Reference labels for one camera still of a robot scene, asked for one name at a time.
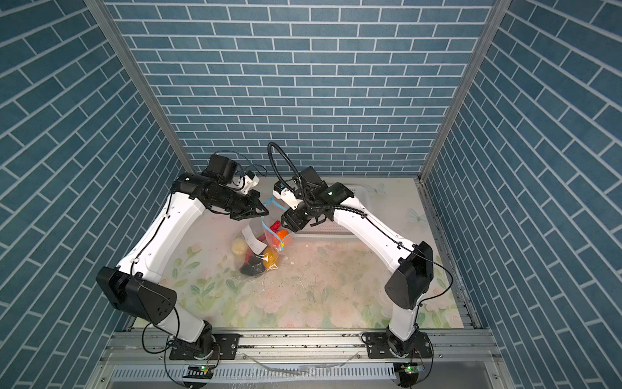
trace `blue handle loop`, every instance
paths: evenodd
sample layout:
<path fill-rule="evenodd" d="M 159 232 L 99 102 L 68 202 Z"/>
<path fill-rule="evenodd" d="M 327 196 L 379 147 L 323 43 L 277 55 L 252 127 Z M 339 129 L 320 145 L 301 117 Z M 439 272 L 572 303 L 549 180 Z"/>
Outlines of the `blue handle loop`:
<path fill-rule="evenodd" d="M 270 200 L 268 200 L 268 201 L 264 202 L 264 207 L 266 207 L 266 208 L 267 208 L 267 206 L 268 206 L 269 204 L 271 204 L 271 203 L 274 203 L 274 205 L 276 205 L 277 207 L 279 207 L 279 208 L 280 208 L 280 209 L 282 209 L 283 211 L 286 211 L 286 210 L 287 210 L 287 208 L 285 208 L 285 207 L 283 207 L 281 204 L 277 203 L 277 202 L 274 200 L 274 197 L 270 197 Z M 261 225 L 262 225 L 262 226 L 264 226 L 265 231 L 268 231 L 269 233 L 271 233 L 272 235 L 274 235 L 274 237 L 275 237 L 275 238 L 277 238 L 277 239 L 279 240 L 279 242 L 281 243 L 281 244 L 279 245 L 279 249 L 280 249 L 279 251 L 283 251 L 283 249 L 285 248 L 285 244 L 283 243 L 283 240 L 282 240 L 282 239 L 281 239 L 278 235 L 276 235 L 276 232 L 272 231 L 272 230 L 271 230 L 271 229 L 270 229 L 270 228 L 266 225 L 266 223 L 264 223 L 264 217 L 265 217 L 265 216 L 262 216 L 262 217 L 261 217 Z"/>

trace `ventilation grille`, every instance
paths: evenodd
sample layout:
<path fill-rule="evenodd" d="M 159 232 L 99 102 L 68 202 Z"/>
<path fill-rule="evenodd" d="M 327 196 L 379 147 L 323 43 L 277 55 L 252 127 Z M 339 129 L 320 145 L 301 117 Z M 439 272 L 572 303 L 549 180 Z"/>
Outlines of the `ventilation grille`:
<path fill-rule="evenodd" d="M 197 377 L 197 372 L 188 370 L 190 365 L 168 367 L 170 376 L 181 381 L 185 374 Z M 316 368 L 313 366 L 280 363 L 273 365 L 281 370 L 298 372 L 288 374 L 266 370 L 253 363 L 219 366 L 211 379 L 186 378 L 186 382 L 210 383 L 258 383 L 282 382 L 295 380 L 378 380 L 395 379 L 395 371 L 391 363 L 357 363 L 354 366 Z M 117 366 L 112 376 L 115 382 L 166 382 L 169 378 L 161 365 Z"/>

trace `metal rail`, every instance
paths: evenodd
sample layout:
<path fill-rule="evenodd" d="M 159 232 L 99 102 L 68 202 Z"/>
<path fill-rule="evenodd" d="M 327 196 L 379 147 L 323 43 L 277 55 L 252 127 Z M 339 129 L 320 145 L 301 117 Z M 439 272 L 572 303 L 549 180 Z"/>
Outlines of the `metal rail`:
<path fill-rule="evenodd" d="M 460 111 L 462 103 L 464 103 L 465 98 L 467 97 L 466 95 L 468 90 L 471 88 L 471 84 L 473 84 L 473 80 L 477 75 L 477 71 L 480 69 L 481 63 L 484 62 L 484 56 L 490 48 L 490 43 L 492 43 L 494 35 L 497 33 L 497 29 L 499 28 L 499 25 L 501 24 L 511 1 L 512 0 L 497 0 L 493 8 L 490 10 L 490 14 L 486 19 L 486 24 L 481 31 L 481 36 L 477 40 L 477 44 L 473 49 L 469 63 L 466 65 L 465 72 L 460 79 L 460 84 L 458 85 L 458 88 L 456 88 L 452 102 L 449 105 L 449 108 L 447 108 L 445 117 L 440 124 L 439 133 L 436 135 L 434 142 L 432 142 L 432 148 L 430 148 L 430 152 L 428 153 L 421 169 L 421 173 L 419 174 L 419 179 L 422 182 L 427 180 L 430 172 L 432 171 L 432 166 L 434 166 L 434 162 L 439 156 L 440 149 L 443 147 L 443 143 L 445 142 L 445 139 L 447 139 L 449 131 L 452 130 L 453 123 L 456 120 L 456 116 L 458 116 L 458 111 Z"/>
<path fill-rule="evenodd" d="M 149 82 L 147 82 L 147 79 L 142 73 L 141 68 L 138 66 L 136 59 L 134 59 L 134 56 L 128 47 L 128 43 L 125 39 L 123 39 L 119 27 L 114 22 L 113 17 L 108 11 L 108 8 L 104 4 L 103 0 L 85 0 L 85 3 L 104 36 L 108 40 L 108 43 L 112 46 L 117 57 L 119 57 L 119 61 L 121 61 L 123 68 L 128 73 L 130 79 L 134 83 L 134 86 L 138 90 L 138 93 L 141 94 L 142 99 L 145 101 L 149 111 L 154 116 L 155 121 L 160 126 L 160 130 L 162 130 L 162 133 L 164 133 L 164 136 L 169 141 L 170 147 L 172 147 L 173 151 L 179 158 L 183 168 L 186 169 L 187 172 L 195 173 L 196 171 L 194 165 L 190 162 L 190 158 L 179 141 L 173 126 L 166 117 L 160 102 L 157 100 L 153 90 L 151 90 Z"/>
<path fill-rule="evenodd" d="M 357 362 L 378 362 L 367 358 L 366 346 L 360 334 L 366 330 L 241 330 L 215 329 L 217 334 L 240 334 L 238 352 L 234 360 L 223 364 L 247 363 L 244 356 L 262 363 L 341 363 L 356 355 Z M 424 330 L 435 350 L 435 362 L 494 362 L 499 357 L 496 342 L 487 329 L 432 329 Z M 148 329 L 145 346 L 158 351 L 164 348 L 168 335 L 157 329 Z M 386 358 L 385 362 L 403 359 Z M 105 364 L 145 365 L 160 361 L 158 355 L 147 354 L 141 345 L 141 331 L 115 332 L 102 355 Z M 170 361 L 171 365 L 184 361 Z"/>

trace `red object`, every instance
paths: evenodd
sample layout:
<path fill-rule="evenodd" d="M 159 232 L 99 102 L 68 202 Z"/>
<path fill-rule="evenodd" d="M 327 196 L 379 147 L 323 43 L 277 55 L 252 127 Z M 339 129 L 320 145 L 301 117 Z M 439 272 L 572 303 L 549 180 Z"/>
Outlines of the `red object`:
<path fill-rule="evenodd" d="M 276 232 L 280 227 L 281 227 L 281 222 L 277 220 L 276 222 L 274 222 L 273 225 L 270 226 L 270 229 L 273 232 Z"/>

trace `black object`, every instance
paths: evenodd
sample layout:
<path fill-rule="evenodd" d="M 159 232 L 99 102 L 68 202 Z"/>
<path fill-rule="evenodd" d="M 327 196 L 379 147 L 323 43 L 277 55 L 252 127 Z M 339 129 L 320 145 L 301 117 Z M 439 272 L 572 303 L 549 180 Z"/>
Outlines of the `black object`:
<path fill-rule="evenodd" d="M 387 344 L 389 345 L 391 353 L 397 355 L 398 357 L 410 355 L 413 349 L 417 349 L 422 358 L 432 357 L 432 343 L 425 332 L 417 329 L 413 332 L 410 338 L 407 340 L 401 340 L 391 332 L 389 327 L 387 327 L 386 336 L 388 338 Z"/>
<path fill-rule="evenodd" d="M 175 306 L 177 293 L 117 269 L 102 267 L 97 283 L 115 309 L 158 324 Z"/>
<path fill-rule="evenodd" d="M 393 370 L 397 378 L 397 385 L 401 388 L 410 388 L 419 379 L 418 363 L 394 363 Z"/>
<path fill-rule="evenodd" d="M 203 332 L 198 336 L 196 342 L 188 343 L 181 339 L 173 339 L 170 352 L 171 360 L 174 360 L 172 357 L 173 353 L 181 353 L 188 359 L 205 359 L 209 357 L 213 351 L 216 351 L 214 348 L 215 340 L 211 334 L 211 324 L 208 322 L 204 323 L 205 327 L 203 328 Z"/>
<path fill-rule="evenodd" d="M 198 199 L 206 209 L 212 212 L 219 213 L 214 211 L 213 207 L 221 208 L 228 212 L 229 218 L 233 220 L 268 214 L 268 209 L 259 199 L 258 191 L 251 189 L 247 195 L 244 195 L 233 188 L 221 185 L 213 177 L 183 173 L 173 183 L 172 190 L 188 194 L 191 199 Z"/>
<path fill-rule="evenodd" d="M 419 296 L 427 292 L 434 278 L 432 248 L 422 241 L 413 245 L 413 253 L 400 258 L 399 267 L 393 272 L 384 285 L 384 291 L 391 301 L 403 309 L 413 309 Z"/>
<path fill-rule="evenodd" d="M 213 337 L 215 340 L 213 344 L 214 354 L 210 357 L 210 363 L 215 363 L 218 360 L 219 346 L 221 360 L 235 359 L 235 355 L 238 352 L 238 334 L 212 334 L 210 326 L 210 337 Z M 192 350 L 184 347 L 175 348 L 173 346 L 170 351 L 170 360 L 196 360 L 196 358 Z"/>
<path fill-rule="evenodd" d="M 366 338 L 363 342 L 367 346 L 367 356 L 370 359 L 405 358 L 410 356 L 413 349 L 417 349 L 422 358 L 432 357 L 430 339 L 425 332 L 419 330 L 406 342 L 396 338 L 388 327 L 385 332 L 365 332 L 363 337 Z"/>
<path fill-rule="evenodd" d="M 313 209 L 310 209 L 306 204 L 301 202 L 296 209 L 289 208 L 281 216 L 281 225 L 293 232 L 298 232 L 303 229 L 309 221 L 315 219 L 315 223 L 311 225 L 318 225 L 326 221 L 326 219 L 334 220 L 334 209 L 316 209 L 323 205 L 340 205 L 348 197 L 354 197 L 354 193 L 348 189 L 345 185 L 337 182 L 331 186 L 326 184 L 326 181 L 322 180 L 320 176 L 315 172 L 315 169 L 311 166 L 305 168 L 300 172 L 303 180 L 306 181 L 305 188 L 307 189 L 307 195 L 310 197 L 311 205 Z M 302 185 L 296 182 L 298 189 L 296 189 L 296 198 L 302 197 Z"/>
<path fill-rule="evenodd" d="M 246 275 L 255 277 L 266 272 L 266 266 L 264 260 L 257 255 L 253 254 L 248 261 L 244 262 L 239 272 Z"/>
<path fill-rule="evenodd" d="M 233 181 L 233 176 L 239 168 L 240 166 L 236 161 L 225 156 L 212 154 L 210 162 L 201 175 L 213 178 L 221 185 L 228 185 Z"/>

